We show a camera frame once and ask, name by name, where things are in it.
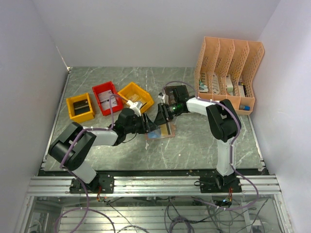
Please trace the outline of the pink leather card holder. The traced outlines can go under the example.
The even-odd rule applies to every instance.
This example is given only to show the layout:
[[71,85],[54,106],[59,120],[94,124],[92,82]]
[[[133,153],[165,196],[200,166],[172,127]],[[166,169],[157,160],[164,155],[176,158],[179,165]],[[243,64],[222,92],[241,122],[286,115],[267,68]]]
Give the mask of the pink leather card holder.
[[162,124],[158,129],[146,134],[147,140],[156,140],[163,138],[175,137],[176,126],[171,122]]

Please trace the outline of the yellow bin with cards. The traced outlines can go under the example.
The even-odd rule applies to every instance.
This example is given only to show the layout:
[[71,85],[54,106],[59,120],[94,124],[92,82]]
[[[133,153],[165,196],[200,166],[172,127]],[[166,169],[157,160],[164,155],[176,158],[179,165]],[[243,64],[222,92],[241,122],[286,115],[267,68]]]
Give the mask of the yellow bin with cards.
[[141,113],[146,112],[154,104],[154,100],[149,92],[142,89],[134,82],[130,82],[123,89],[121,89],[118,94],[126,100],[130,100],[132,102],[140,101],[142,103],[142,107],[140,108]]

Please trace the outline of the red bin with cards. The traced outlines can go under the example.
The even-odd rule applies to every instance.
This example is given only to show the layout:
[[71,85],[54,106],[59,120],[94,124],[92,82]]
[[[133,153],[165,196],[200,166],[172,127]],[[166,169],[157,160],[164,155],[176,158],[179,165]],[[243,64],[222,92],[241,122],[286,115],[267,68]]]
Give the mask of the red bin with cards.
[[111,81],[93,86],[92,91],[103,116],[108,116],[111,114],[110,106],[112,107],[113,113],[123,109],[122,99],[113,95],[116,95],[117,91]]

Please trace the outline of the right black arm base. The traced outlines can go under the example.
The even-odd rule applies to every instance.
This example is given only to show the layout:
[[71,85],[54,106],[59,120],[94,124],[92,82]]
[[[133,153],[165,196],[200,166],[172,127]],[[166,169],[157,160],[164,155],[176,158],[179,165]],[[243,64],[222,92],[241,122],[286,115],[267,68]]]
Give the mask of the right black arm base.
[[236,176],[200,177],[194,185],[200,188],[201,193],[240,193],[242,191],[240,179]]

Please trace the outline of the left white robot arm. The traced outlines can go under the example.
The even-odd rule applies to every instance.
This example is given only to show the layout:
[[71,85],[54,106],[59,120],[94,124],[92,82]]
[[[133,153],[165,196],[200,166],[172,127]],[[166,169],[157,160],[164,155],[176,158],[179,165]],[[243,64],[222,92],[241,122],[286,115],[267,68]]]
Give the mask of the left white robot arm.
[[95,146],[118,146],[126,140],[128,134],[146,134],[159,127],[146,113],[138,116],[130,108],[122,109],[115,123],[107,128],[84,128],[73,122],[51,143],[48,154],[77,177],[71,193],[80,193],[83,189],[89,193],[105,189],[112,193],[113,184],[104,180],[86,162],[86,156]]

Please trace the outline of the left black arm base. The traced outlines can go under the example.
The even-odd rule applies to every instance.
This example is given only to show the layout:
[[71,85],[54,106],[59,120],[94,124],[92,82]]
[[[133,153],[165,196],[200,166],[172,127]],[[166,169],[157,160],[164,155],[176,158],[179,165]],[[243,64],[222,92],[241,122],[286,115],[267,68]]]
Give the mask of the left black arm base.
[[114,191],[114,178],[106,173],[98,173],[90,183],[85,183],[78,178],[71,180],[69,192],[71,194],[82,194],[85,192],[83,185],[88,193],[112,194]]

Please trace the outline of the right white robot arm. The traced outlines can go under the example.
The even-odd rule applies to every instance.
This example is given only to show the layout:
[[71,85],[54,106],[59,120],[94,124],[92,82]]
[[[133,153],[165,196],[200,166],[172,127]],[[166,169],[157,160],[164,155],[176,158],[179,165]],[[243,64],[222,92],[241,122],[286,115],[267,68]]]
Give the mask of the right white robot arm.
[[212,175],[205,175],[194,183],[202,193],[217,193],[232,190],[237,184],[235,165],[235,141],[242,128],[241,122],[230,100],[221,101],[201,99],[190,96],[182,86],[173,88],[175,103],[168,104],[168,95],[159,93],[154,123],[162,125],[184,113],[197,113],[208,118],[210,131],[217,139],[217,166]]

